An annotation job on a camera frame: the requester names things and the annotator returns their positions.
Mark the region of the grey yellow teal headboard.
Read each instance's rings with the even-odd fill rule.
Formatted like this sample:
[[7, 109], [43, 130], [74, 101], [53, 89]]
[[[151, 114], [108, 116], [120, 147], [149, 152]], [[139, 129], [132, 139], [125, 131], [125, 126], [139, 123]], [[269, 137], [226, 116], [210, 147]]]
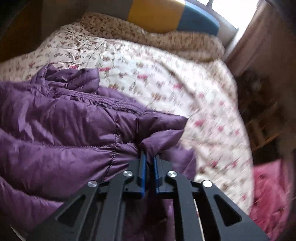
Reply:
[[211, 14], [188, 1], [89, 1], [87, 10], [125, 20], [151, 33], [185, 31], [216, 36], [220, 27]]

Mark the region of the floral bed quilt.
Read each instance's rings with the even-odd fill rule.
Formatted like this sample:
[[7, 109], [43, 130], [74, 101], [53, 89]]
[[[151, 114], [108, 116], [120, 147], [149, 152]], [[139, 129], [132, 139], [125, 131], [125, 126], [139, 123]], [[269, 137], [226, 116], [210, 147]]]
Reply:
[[97, 37], [80, 21], [60, 27], [35, 51], [1, 63], [1, 78], [29, 80], [46, 64], [98, 68], [103, 86], [148, 108], [185, 116], [181, 143], [197, 156], [195, 180], [212, 180], [250, 213], [250, 143], [238, 110], [236, 83], [222, 59], [195, 62], [155, 47]]

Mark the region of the pink quilted blanket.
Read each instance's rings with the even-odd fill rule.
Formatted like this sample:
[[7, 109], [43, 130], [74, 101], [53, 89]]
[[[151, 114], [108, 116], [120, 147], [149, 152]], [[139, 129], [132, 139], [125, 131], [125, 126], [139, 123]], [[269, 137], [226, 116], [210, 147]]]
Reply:
[[282, 159], [257, 165], [253, 169], [254, 202], [250, 218], [276, 240], [283, 232], [290, 210], [289, 194], [292, 183], [288, 167]]

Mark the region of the floral pillow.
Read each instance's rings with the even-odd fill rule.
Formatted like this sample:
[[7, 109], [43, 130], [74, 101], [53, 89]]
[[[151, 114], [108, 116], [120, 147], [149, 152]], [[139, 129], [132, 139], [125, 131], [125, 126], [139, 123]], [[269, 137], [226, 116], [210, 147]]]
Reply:
[[190, 61], [209, 62], [222, 59], [225, 51], [218, 37], [206, 33], [180, 31], [150, 33], [119, 18], [90, 12], [83, 15], [81, 22], [88, 32], [97, 37], [155, 47]]

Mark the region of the purple quilted down jacket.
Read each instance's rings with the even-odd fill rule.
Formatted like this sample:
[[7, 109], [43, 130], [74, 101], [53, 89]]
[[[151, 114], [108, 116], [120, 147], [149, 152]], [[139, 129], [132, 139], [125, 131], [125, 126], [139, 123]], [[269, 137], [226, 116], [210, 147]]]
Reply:
[[100, 84], [98, 69], [44, 66], [1, 83], [1, 217], [24, 237], [89, 180], [108, 181], [140, 152], [194, 179], [187, 119]]

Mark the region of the cluttered wooden desk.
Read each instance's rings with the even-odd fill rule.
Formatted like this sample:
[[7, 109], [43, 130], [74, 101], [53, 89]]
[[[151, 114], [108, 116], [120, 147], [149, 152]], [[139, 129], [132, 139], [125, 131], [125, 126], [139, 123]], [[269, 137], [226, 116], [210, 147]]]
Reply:
[[247, 129], [255, 165], [280, 158], [278, 142], [287, 118], [269, 78], [247, 69], [235, 80], [238, 108]]

